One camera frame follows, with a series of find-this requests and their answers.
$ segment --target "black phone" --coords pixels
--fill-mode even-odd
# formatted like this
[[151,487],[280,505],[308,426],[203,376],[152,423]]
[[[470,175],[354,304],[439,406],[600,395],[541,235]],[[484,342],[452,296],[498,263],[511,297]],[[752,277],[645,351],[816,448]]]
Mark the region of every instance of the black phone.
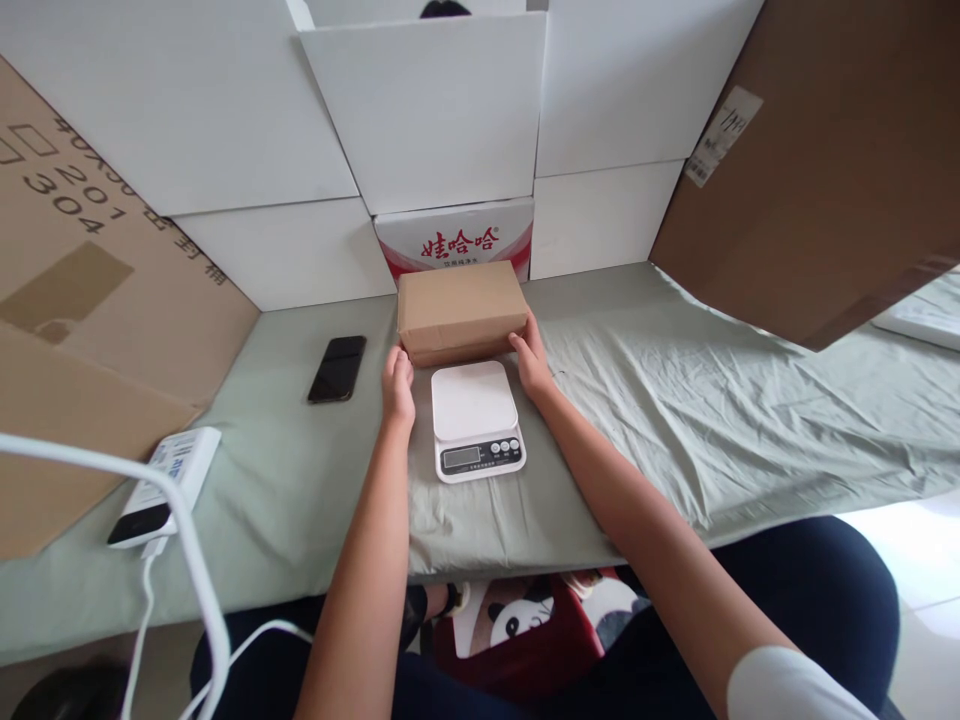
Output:
[[335,402],[349,400],[353,395],[353,386],[360,372],[360,361],[367,339],[363,335],[347,338],[334,338],[327,345],[320,369],[313,379],[308,403]]

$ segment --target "brown cardboard box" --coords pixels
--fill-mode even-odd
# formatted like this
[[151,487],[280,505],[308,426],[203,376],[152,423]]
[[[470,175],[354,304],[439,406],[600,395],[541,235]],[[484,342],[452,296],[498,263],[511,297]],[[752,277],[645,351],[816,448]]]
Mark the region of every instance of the brown cardboard box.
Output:
[[481,360],[510,352],[527,303],[509,262],[400,276],[397,330],[416,367]]
[[766,0],[718,107],[763,105],[650,260],[814,350],[960,262],[958,28],[955,2]]
[[[2,58],[0,211],[0,431],[146,459],[210,402],[258,310]],[[0,559],[121,479],[0,455]]]

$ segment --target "white box with red print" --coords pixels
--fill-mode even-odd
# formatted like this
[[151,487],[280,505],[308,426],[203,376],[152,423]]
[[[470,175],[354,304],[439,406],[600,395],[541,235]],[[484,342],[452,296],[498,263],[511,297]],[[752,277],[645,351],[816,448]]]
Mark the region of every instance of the white box with red print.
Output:
[[374,228],[394,281],[404,273],[509,260],[530,277],[533,198],[377,215]]

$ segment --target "white sleeve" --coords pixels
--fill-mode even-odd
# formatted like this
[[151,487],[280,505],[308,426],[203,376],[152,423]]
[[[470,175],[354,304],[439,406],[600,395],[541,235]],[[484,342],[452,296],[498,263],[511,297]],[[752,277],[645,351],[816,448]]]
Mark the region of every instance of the white sleeve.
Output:
[[806,655],[768,646],[747,653],[727,686],[730,720],[875,720]]

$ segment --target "person's left hand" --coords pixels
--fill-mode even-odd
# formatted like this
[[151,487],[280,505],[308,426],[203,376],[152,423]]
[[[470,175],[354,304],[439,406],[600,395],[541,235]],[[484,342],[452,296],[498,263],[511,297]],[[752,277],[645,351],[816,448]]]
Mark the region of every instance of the person's left hand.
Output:
[[383,424],[398,423],[410,430],[417,410],[413,404],[413,365],[399,344],[390,348],[383,368]]

